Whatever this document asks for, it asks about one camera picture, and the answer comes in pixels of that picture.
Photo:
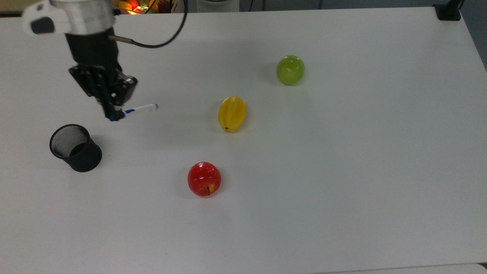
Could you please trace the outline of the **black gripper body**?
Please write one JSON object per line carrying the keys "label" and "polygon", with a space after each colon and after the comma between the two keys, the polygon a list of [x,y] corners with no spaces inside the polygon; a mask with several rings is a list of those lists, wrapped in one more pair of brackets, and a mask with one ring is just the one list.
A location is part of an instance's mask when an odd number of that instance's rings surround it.
{"label": "black gripper body", "polygon": [[103,67],[106,80],[112,94],[124,90],[122,83],[123,69],[118,62],[119,50],[117,43],[108,37],[113,36],[114,29],[109,28],[90,35],[65,35],[73,60],[80,65]]}

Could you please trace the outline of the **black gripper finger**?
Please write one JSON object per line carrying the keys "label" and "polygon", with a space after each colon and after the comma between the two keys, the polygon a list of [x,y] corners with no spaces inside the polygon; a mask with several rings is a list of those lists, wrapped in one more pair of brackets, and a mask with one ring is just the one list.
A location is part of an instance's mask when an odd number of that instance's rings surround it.
{"label": "black gripper finger", "polygon": [[125,117],[124,104],[132,97],[132,90],[117,90],[113,92],[113,119]]}
{"label": "black gripper finger", "polygon": [[96,87],[96,100],[103,109],[103,113],[109,121],[115,122],[115,109],[111,93],[106,87]]}

